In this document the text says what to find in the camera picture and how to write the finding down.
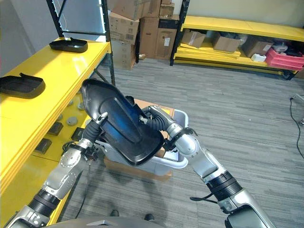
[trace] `white wall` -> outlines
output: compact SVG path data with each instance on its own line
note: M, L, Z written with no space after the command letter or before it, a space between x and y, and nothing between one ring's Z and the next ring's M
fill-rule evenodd
M11 0L35 51L58 37L45 0Z
M62 0L54 0L56 7ZM102 32L99 0L69 0L60 22L69 30ZM3 76L22 61L58 37L45 0L0 0L1 73ZM65 34L67 37L93 39L98 36Z
M179 14L182 0L173 2L174 14ZM302 27L304 0L190 0L187 15Z
M0 1L0 28L0 76L3 76L23 60L34 54L35 49L10 0Z

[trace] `cardboard box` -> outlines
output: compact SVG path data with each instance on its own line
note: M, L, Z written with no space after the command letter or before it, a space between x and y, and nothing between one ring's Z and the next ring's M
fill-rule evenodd
M132 20L148 16L151 0L108 0L108 9Z
M131 70L135 64L135 45L111 40L114 68Z
M201 44L205 39L206 34L190 31L189 29L185 29L184 35L182 37L181 42L183 44L188 44L190 46L194 46L196 48L200 48Z
M297 77L297 78L304 78L304 69L302 69L301 71L299 71L299 72L295 75L295 77Z
M266 38L249 36L246 42L242 45L242 50L248 58L253 54L265 55L271 48L273 43L269 42Z
M139 53L147 58L154 58L159 18L141 19L141 41Z
M172 176L172 171L170 171L169 173L167 173L163 176L158 176L153 173L150 173L150 172L147 172L144 170L140 170L136 167L128 166L128 165L121 164L121 163L114 162L114 161L110 161L109 159L107 159L106 156L104 157L104 164L107 169L113 170L113 171L116 171L119 173L123 173L124 175L129 174L132 176L138 176L141 178L153 179L153 180L158 180L158 181L163 181L163 182L169 180Z
M139 20L131 20L117 13L109 15L111 39L127 44L135 44Z
M160 14L161 0L151 0L147 17L158 18Z
M160 18L172 18L174 12L174 3L170 5L161 4Z
M161 0L161 3L165 5L170 5L172 3L172 0Z
M240 42L240 39L223 37L219 32L215 32L212 38L213 49L220 51L235 52Z
M173 15L172 19L160 19L154 55L156 59L170 59L178 21L179 16L177 15Z
M179 26L179 20L179 15L173 15L172 18L160 18L158 27L163 29L177 29Z

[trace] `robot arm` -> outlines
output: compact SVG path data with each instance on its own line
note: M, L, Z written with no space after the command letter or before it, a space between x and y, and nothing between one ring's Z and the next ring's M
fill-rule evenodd
M79 143L71 145L62 155L59 164L50 173L40 191L28 205L13 216L5 225L6 228L38 228L47 225L52 212L72 189L78 175L84 170L88 162L87 149L93 146L100 133L99 127L106 117L107 113L103 113L85 127Z
M149 106L145 112L153 118L141 117L140 121L155 130L168 132L171 140L167 144L175 145L188 159L194 172L217 198L220 208L229 214L225 221L227 228L275 228L251 194L207 149L201 148L198 140L190 134L191 130L182 128L158 106Z

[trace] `black power cord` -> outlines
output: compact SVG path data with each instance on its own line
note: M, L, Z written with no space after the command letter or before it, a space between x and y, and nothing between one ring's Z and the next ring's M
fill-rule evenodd
M79 213L81 212L81 209L82 209L82 207L83 207L83 205L84 205L84 203L85 203L85 200L86 200L87 189L88 189L89 183L90 183L91 162L92 162L92 160L89 162L89 168L88 168L88 171L87 171L87 181L86 181L86 187L85 187L84 198L83 198L83 200L82 200L81 206L80 206L79 211L78 211L77 215L75 216L75 218L78 218L78 215L79 215Z
M292 120L295 122L295 124L296 124L296 126L298 127L298 130L299 130L298 138L297 138L297 140L296 140L296 147L297 147L297 149L298 149L300 155L301 155L302 158L304 159L304 156L303 156L303 154L301 153L301 150L300 150L300 148L299 148L299 140L300 140L300 136L301 136L301 128L300 128L300 126L299 126L299 123L298 123L298 122L294 119L294 117L293 117L293 113L292 113L292 110L291 110L291 106L292 106L292 104L293 104L292 99L293 99L293 97L291 97L291 98L289 99L289 101L290 101L290 106L289 106L290 116L291 116Z
M62 146L63 153L64 153L64 152L67 152L68 147L69 147L71 144L75 144L75 142L77 142L77 141L79 141L79 140L72 140L72 141L68 141L68 142L66 142L65 144L63 144L63 146Z
M217 204L216 201L208 199L208 198L211 197L212 195L213 195L213 194L210 193L209 195L207 195L207 196L205 196L205 197L203 197L203 198L190 197L190 200L193 200L193 201L202 201L202 200L203 200L203 201L207 201L207 202L210 202L210 203L216 203L216 204Z

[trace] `shoe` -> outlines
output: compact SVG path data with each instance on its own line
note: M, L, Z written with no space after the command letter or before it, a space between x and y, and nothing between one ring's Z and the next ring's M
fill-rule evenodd
M115 209L112 210L110 216L112 216L112 217L119 217L119 212L118 212L118 210L115 210Z
M153 214L146 214L146 216L144 217L144 220L155 221Z

